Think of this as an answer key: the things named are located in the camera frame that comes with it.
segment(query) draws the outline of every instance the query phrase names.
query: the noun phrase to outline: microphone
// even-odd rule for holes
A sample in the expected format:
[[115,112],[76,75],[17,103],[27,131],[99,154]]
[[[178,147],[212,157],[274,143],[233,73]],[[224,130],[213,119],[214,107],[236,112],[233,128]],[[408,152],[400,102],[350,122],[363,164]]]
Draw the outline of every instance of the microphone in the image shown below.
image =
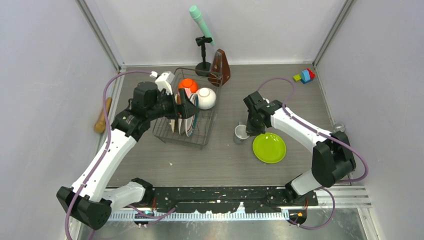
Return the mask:
[[197,25],[199,26],[204,37],[205,38],[212,38],[212,42],[210,43],[210,45],[214,46],[215,45],[214,38],[212,37],[212,34],[209,31],[208,26],[206,25],[205,21],[203,20],[202,13],[198,9],[198,7],[193,5],[193,6],[190,7],[189,11],[190,11],[191,18],[197,23]]

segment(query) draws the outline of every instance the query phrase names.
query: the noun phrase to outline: white bowl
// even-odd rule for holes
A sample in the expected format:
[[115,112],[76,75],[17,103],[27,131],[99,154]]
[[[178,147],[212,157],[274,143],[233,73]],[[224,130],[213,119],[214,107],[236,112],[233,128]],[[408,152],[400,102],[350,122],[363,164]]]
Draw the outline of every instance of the white bowl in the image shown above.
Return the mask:
[[217,101],[217,94],[214,90],[208,87],[202,87],[197,90],[199,108],[203,110],[207,110],[215,106],[215,102]]

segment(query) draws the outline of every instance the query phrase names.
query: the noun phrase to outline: cup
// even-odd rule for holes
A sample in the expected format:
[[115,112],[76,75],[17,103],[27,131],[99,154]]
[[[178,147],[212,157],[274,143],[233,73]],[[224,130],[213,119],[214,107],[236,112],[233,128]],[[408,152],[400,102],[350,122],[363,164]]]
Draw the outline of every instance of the cup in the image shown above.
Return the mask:
[[244,140],[248,139],[249,135],[246,133],[246,125],[244,124],[238,124],[234,128],[234,143],[235,144],[242,144]]

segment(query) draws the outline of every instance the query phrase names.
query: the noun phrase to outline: wood grain surface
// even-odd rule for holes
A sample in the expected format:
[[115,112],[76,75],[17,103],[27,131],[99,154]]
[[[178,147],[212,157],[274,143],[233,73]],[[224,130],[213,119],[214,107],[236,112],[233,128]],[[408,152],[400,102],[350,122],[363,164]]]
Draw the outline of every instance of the wood grain surface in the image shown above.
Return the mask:
[[[143,67],[162,73],[174,71],[176,66]],[[276,164],[258,160],[252,150],[253,137],[243,145],[233,143],[233,132],[238,121],[247,120],[243,102],[250,93],[271,77],[291,78],[311,64],[232,65],[231,79],[222,87],[217,106],[216,122],[208,145],[200,150],[193,147],[163,143],[153,136],[151,129],[144,133],[137,145],[125,156],[109,181],[110,187],[127,184],[141,178],[154,186],[263,186],[284,185],[311,167],[312,154],[284,132],[269,128],[285,141],[287,154]],[[123,81],[116,112],[127,107],[139,82],[153,81],[145,74],[129,74]],[[329,114],[318,79],[310,83],[296,82],[297,91],[287,106],[312,124],[331,130]],[[289,83],[275,80],[268,83],[261,95],[270,101],[281,102],[291,92]]]

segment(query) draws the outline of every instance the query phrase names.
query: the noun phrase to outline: orange bowl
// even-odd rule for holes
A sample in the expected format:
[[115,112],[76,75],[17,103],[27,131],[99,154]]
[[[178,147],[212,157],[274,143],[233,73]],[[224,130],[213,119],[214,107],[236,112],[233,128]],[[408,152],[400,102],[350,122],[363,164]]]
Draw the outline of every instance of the orange bowl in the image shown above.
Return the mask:
[[195,80],[191,78],[185,78],[179,82],[178,89],[190,89],[190,92],[195,93],[199,90],[199,86]]

